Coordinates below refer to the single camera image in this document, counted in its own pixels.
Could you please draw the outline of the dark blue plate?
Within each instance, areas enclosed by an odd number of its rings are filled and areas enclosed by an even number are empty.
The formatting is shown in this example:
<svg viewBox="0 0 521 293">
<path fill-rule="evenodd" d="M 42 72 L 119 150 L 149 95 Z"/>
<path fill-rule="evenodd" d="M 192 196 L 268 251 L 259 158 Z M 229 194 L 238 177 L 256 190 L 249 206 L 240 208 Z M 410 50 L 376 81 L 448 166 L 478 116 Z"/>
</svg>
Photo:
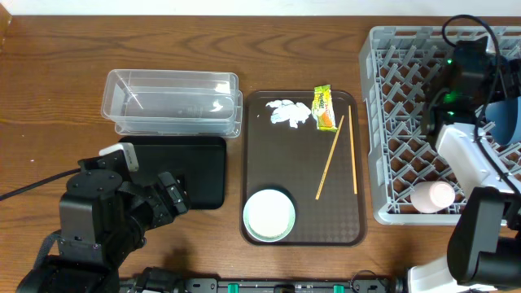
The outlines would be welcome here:
<svg viewBox="0 0 521 293">
<path fill-rule="evenodd" d="M 520 97 L 490 103 L 485 117 L 494 123 L 490 133 L 498 144 L 506 146 L 520 142 Z"/>
</svg>

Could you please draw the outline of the mint green rice bowl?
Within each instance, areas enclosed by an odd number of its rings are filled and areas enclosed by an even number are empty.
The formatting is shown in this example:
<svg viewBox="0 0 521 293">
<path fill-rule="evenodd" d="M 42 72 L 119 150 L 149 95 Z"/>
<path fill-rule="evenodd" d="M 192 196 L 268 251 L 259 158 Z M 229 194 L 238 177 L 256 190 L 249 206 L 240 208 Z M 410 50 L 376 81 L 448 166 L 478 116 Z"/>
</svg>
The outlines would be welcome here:
<svg viewBox="0 0 521 293">
<path fill-rule="evenodd" d="M 264 189 L 253 194 L 243 208 L 243 224 L 257 241 L 275 243 L 292 231 L 296 208 L 280 190 Z"/>
</svg>

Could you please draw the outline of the pink white cup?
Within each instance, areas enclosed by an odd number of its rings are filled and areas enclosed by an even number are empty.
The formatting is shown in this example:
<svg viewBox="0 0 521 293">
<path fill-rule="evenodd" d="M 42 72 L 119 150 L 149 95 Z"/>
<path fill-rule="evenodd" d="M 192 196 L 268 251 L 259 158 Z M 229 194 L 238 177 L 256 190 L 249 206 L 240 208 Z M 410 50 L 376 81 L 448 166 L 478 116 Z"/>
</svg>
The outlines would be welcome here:
<svg viewBox="0 0 521 293">
<path fill-rule="evenodd" d="M 416 184 L 410 193 L 413 207 L 422 213 L 439 212 L 453 204 L 455 191 L 444 181 L 423 181 Z"/>
</svg>

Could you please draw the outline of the white tissue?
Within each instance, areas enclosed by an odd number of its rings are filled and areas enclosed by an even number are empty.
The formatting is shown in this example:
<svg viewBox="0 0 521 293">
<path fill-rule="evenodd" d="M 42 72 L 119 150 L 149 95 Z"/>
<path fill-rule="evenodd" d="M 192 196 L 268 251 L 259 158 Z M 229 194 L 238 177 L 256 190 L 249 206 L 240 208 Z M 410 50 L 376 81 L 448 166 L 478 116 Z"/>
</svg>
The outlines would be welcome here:
<svg viewBox="0 0 521 293">
<path fill-rule="evenodd" d="M 294 103 L 289 99 L 274 100 L 266 103 L 272 109 L 270 122 L 272 124 L 288 122 L 291 128 L 297 129 L 311 116 L 311 110 L 303 103 Z"/>
</svg>

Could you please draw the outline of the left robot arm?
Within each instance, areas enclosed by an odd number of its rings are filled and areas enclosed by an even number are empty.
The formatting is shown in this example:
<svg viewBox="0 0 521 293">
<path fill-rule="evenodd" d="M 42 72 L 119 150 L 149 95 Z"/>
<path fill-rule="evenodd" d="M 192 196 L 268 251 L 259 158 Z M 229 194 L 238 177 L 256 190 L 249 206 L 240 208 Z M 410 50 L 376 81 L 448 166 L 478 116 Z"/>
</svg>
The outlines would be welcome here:
<svg viewBox="0 0 521 293">
<path fill-rule="evenodd" d="M 133 182 L 122 151 L 79 160 L 59 201 L 60 228 L 42 243 L 18 292 L 118 292 L 119 268 L 146 243 L 145 233 L 190 209 L 171 173 Z"/>
</svg>

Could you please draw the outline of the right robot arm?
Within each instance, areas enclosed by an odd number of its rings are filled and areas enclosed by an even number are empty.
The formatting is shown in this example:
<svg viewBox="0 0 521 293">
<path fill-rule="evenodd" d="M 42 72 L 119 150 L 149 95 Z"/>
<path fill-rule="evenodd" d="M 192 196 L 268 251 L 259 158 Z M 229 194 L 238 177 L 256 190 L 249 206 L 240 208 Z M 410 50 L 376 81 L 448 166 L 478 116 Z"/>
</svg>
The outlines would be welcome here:
<svg viewBox="0 0 521 293">
<path fill-rule="evenodd" d="M 502 85 L 505 61 L 495 36 L 453 43 L 442 73 L 427 87 L 421 129 L 452 169 L 466 206 L 445 256 L 407 273 L 410 292 L 483 292 L 520 287 L 520 237 L 500 235 L 501 223 L 520 230 L 520 183 L 494 153 L 480 124 Z"/>
</svg>

